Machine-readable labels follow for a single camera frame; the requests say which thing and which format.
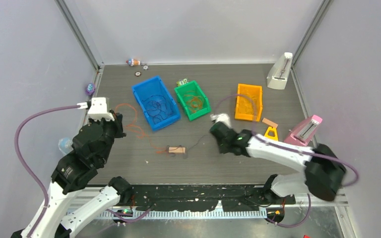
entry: orange basket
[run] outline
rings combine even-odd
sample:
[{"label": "orange basket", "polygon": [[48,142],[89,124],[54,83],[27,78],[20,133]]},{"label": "orange basket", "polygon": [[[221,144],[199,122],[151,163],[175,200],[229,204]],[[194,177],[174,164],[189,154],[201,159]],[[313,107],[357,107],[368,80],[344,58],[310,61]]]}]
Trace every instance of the orange basket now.
[{"label": "orange basket", "polygon": [[[239,83],[237,93],[246,95],[254,101],[256,105],[256,121],[260,121],[260,114],[262,113],[262,87]],[[237,97],[234,118],[239,120],[254,119],[252,103],[247,98]]]}]

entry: blue basket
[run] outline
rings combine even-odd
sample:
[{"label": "blue basket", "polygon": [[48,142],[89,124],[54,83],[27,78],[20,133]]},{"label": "blue basket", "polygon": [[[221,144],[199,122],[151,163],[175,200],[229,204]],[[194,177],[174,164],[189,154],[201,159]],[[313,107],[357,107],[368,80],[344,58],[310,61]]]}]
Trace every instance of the blue basket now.
[{"label": "blue basket", "polygon": [[180,119],[179,108],[159,76],[132,86],[132,91],[153,131]]}]

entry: plastic basket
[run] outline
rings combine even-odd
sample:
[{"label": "plastic basket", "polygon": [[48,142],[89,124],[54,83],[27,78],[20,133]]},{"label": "plastic basket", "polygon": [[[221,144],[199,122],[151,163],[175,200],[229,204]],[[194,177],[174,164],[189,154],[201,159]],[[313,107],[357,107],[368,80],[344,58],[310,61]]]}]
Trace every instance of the plastic basket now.
[{"label": "plastic basket", "polygon": [[180,119],[179,108],[159,76],[132,86],[132,91],[153,131]]},{"label": "plastic basket", "polygon": [[[239,83],[237,93],[246,95],[254,101],[256,105],[256,121],[260,121],[260,115],[262,113],[262,87]],[[237,97],[236,113],[234,118],[239,120],[254,119],[252,103],[248,99],[244,97]]]},{"label": "plastic basket", "polygon": [[189,120],[203,116],[211,111],[208,98],[196,81],[175,88],[177,101],[182,105]]}]

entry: white wall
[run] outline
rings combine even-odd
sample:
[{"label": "white wall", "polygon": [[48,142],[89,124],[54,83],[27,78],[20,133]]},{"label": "white wall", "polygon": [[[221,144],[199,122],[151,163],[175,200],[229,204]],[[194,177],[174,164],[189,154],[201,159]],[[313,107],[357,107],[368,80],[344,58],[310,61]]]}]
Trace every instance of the white wall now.
[{"label": "white wall", "polygon": [[[0,0],[0,238],[26,227],[43,201],[15,154],[16,128],[31,114],[86,100],[93,77],[53,0]],[[82,115],[58,112],[22,130],[21,151],[45,184],[61,158],[58,140],[77,133]]]},{"label": "white wall", "polygon": [[69,0],[105,64],[275,62],[322,0]]},{"label": "white wall", "polygon": [[381,237],[381,1],[334,1],[296,73],[319,141],[360,171],[346,189],[360,237]]}]

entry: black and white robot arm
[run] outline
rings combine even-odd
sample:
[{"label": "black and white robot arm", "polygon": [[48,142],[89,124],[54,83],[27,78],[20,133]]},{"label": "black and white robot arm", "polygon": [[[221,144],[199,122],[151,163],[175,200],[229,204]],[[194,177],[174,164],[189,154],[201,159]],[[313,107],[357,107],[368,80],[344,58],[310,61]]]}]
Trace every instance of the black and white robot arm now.
[{"label": "black and white robot arm", "polygon": [[78,105],[80,109],[88,109],[89,122],[73,138],[73,151],[59,160],[52,174],[49,205],[44,216],[31,232],[43,210],[43,201],[30,224],[14,232],[11,238],[73,238],[104,210],[131,198],[131,185],[122,177],[116,177],[99,195],[75,212],[66,214],[72,201],[106,164],[115,138],[126,136],[122,115],[108,110],[107,98],[93,98]]},{"label": "black and white robot arm", "polygon": [[[345,175],[345,167],[336,162],[306,155],[323,154],[335,157],[326,145],[317,148],[295,146],[274,141],[261,134],[253,135],[250,130],[235,132],[227,114],[211,115],[214,125],[210,133],[217,140],[220,153],[234,153],[247,157],[261,158],[288,166],[297,171],[291,175],[271,175],[264,185],[263,195],[270,202],[292,194],[311,193],[325,200],[333,201]],[[298,153],[277,148],[285,147]]]}]

